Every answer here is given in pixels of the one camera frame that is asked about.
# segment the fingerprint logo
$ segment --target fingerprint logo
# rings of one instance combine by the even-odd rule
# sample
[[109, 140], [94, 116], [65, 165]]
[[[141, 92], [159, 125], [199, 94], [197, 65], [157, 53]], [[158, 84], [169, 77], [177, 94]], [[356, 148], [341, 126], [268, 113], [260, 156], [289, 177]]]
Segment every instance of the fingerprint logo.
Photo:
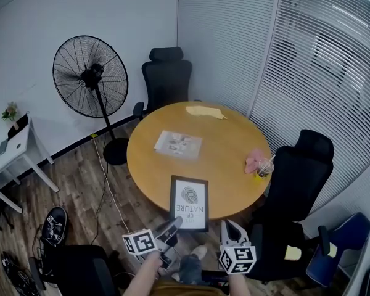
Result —
[[181, 196], [189, 204], [197, 204], [197, 202], [199, 201], [197, 198], [196, 191], [189, 186], [183, 189]]

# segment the window blinds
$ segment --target window blinds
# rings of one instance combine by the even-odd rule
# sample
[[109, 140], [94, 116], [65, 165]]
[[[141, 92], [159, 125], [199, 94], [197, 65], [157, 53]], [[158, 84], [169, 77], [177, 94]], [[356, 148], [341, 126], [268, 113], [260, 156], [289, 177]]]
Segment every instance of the window blinds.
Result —
[[370, 164], [370, 0], [279, 0], [250, 119], [273, 151], [302, 128], [332, 139], [334, 171], [313, 210], [356, 179]]
[[278, 0], [179, 0], [178, 46], [193, 64], [191, 99], [244, 115], [260, 79]]

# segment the small plant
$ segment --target small plant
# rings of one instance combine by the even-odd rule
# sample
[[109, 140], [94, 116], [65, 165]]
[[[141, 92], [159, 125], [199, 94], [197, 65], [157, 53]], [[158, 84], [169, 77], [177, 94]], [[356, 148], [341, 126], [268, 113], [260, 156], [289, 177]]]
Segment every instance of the small plant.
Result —
[[8, 103], [6, 110], [1, 114], [3, 120], [15, 120], [15, 117], [18, 114], [18, 106], [15, 102]]

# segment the round wooden table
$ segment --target round wooden table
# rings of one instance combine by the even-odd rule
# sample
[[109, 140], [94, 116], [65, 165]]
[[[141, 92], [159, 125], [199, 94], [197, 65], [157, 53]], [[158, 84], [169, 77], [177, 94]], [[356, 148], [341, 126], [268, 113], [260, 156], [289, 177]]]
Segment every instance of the round wooden table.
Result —
[[[190, 115], [185, 110], [190, 105], [218, 107], [227, 119]], [[198, 159], [156, 152], [154, 146], [163, 130], [201, 137]], [[209, 218], [223, 218], [253, 204], [269, 183], [271, 175], [259, 180], [244, 173], [245, 158], [254, 148], [271, 157], [264, 135], [239, 112], [204, 102], [175, 103], [149, 114], [134, 129], [127, 150], [128, 167], [138, 188], [167, 211], [172, 175], [207, 180]]]

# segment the fan base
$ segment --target fan base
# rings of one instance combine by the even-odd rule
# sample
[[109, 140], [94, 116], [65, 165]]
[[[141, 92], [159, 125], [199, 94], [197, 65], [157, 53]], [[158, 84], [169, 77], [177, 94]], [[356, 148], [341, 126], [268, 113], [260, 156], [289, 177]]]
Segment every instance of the fan base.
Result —
[[122, 165], [127, 162], [126, 152], [129, 139], [116, 138], [110, 141], [103, 151], [104, 160], [110, 165]]

